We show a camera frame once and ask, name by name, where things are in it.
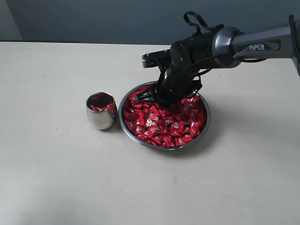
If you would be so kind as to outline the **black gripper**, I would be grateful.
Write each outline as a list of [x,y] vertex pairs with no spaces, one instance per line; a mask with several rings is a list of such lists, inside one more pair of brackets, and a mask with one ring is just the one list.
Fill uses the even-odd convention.
[[170,65],[161,73],[155,87],[149,87],[136,93],[137,102],[157,102],[161,106],[170,106],[190,97],[202,88],[201,80],[194,80],[183,71]]

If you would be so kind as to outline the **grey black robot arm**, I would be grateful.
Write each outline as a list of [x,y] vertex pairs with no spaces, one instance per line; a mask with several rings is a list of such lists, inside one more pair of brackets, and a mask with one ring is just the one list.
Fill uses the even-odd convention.
[[254,33],[222,24],[210,27],[192,11],[184,14],[184,20],[196,28],[192,36],[167,50],[143,55],[143,67],[158,67],[160,76],[154,86],[136,95],[136,101],[174,105],[201,89],[203,74],[243,62],[292,59],[296,68],[300,66],[300,22],[292,15],[287,25]]

